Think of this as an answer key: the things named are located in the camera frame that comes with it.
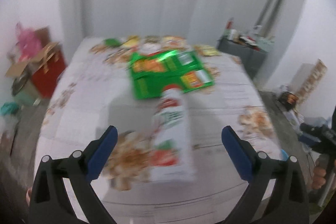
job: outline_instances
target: table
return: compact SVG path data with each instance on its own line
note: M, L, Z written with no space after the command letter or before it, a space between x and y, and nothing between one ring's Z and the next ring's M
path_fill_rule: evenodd
M256 51L248 46L236 44L222 38L218 44L218 50L235 56L239 56L248 76L253 79L267 57L267 52L260 49Z
M109 125L118 132L149 132L158 99L136 100L126 65L103 64L108 52L89 53L102 38L84 39L61 78L51 99L36 148L35 173L43 155L53 159L68 157L99 138ZM221 143L221 130L231 125L243 137L238 116L245 106L263 102L242 65L232 56L206 57L208 66L221 74L210 94L202 90L186 93L197 169L194 182L184 187L134 183L130 191L118 192L101 175L91 185L118 224L216 223L226 218L247 187L240 179ZM259 135L248 137L256 150L280 159L278 140ZM65 180L76 215L86 220ZM264 197L270 195L271 182Z

